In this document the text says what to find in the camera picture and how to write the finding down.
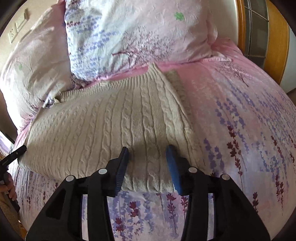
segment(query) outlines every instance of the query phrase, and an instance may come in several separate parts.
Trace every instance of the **tree print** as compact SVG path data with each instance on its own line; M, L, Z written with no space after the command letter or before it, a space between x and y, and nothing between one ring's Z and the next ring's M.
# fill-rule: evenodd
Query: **tree print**
M144 27L137 27L133 33L125 31L122 41L125 46L112 56L125 55L130 67L151 62L164 62L172 52L171 39L146 31Z
M242 68L237 65L234 64L232 62L223 62L221 63L218 71L220 73L225 73L226 76L230 76L231 79L233 78L237 78L240 81L242 81L247 87L249 87L247 85L247 83L244 81L244 77L250 77L244 70L242 70Z
M253 193L253 207L254 207L254 209L256 210L256 212L258 213L258 210L257 210L257 206L258 206L258 204L259 204L259 202L258 202L258 200L257 200L257 197L258 197L258 195L257 195L257 192L254 192Z

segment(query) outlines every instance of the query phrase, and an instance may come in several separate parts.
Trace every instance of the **light switch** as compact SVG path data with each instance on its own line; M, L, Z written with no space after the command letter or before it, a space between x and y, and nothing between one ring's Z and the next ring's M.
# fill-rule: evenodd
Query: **light switch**
M26 10L23 14L20 15L20 17L17 19L17 21L15 22L15 25L17 27L17 32L19 33L21 28L24 26L24 24L27 22L26 20Z

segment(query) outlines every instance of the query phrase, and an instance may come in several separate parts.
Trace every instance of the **pillow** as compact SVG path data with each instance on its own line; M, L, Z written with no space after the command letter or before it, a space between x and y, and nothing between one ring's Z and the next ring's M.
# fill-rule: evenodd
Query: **pillow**
M71 71L88 81L210 57L217 37L208 0L66 0L65 22Z
M10 54L0 76L7 111L22 130L61 91L73 89L65 2L50 7Z

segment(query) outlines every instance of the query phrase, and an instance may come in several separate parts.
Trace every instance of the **wall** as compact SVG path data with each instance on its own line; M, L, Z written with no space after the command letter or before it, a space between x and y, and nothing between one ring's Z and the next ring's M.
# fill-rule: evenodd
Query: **wall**
M19 40L30 30L33 24L40 18L40 16L49 8L52 4L55 4L57 0L27 0L15 13L8 25L6 26L3 34L0 36L0 70L2 70L9 54L14 50ZM24 13L27 9L28 22L20 30L16 38L10 44L8 39L8 32L12 28L13 23ZM3 133L7 133L12 139L17 136L16 127L13 125L6 109L5 100L3 94L0 92L0 130Z
M289 53L280 87L288 93L296 88L296 37L290 29Z
M209 0L220 38L230 38L238 44L237 0Z

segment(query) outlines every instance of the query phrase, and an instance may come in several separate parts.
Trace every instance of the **wall outlet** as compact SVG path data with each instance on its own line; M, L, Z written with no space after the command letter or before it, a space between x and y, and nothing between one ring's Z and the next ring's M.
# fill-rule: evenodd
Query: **wall outlet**
M16 37L17 35L17 27L15 25L15 23L13 24L12 28L10 29L9 33L8 33L8 38L9 38L9 41L10 43L13 42L14 38Z

